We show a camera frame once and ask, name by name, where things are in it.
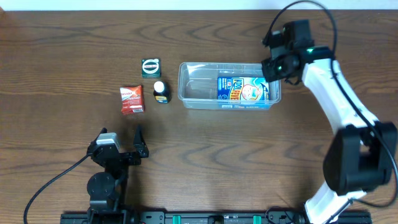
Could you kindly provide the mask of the blue fever patch box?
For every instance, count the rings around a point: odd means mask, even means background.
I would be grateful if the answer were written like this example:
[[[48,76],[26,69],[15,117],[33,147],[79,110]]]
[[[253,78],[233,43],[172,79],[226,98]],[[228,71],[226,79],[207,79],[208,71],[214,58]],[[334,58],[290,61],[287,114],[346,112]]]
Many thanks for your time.
[[[263,77],[218,77],[218,99],[228,103],[263,103],[270,99]]]

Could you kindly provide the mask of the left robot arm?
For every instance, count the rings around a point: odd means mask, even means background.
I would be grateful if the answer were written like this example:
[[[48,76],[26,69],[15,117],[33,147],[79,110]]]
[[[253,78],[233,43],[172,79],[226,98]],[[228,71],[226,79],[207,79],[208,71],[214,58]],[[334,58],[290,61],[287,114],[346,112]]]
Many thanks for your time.
[[[139,223],[138,213],[125,204],[129,167],[141,165],[149,150],[141,126],[134,132],[132,152],[120,152],[116,133],[103,128],[88,146],[86,155],[104,171],[94,174],[87,183],[90,196],[88,223]]]

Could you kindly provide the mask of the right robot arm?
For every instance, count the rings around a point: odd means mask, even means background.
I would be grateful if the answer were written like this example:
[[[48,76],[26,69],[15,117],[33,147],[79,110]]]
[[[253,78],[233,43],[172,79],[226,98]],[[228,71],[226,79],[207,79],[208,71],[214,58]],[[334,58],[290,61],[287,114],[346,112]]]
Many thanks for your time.
[[[262,61],[267,82],[296,78],[315,96],[334,138],[323,161],[324,183],[305,202],[297,223],[337,223],[354,202],[389,183],[397,174],[397,128],[380,122],[356,96],[335,58],[335,48],[316,46],[308,20],[268,30],[262,41],[270,58]]]

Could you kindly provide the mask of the red white medicine box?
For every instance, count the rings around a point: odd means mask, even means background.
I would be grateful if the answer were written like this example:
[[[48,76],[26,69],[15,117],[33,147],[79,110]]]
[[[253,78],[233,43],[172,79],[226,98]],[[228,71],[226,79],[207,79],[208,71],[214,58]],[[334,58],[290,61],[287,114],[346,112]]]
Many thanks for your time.
[[[143,113],[144,112],[144,99],[143,87],[138,86],[125,86],[120,89],[122,108],[121,112],[124,115]]]

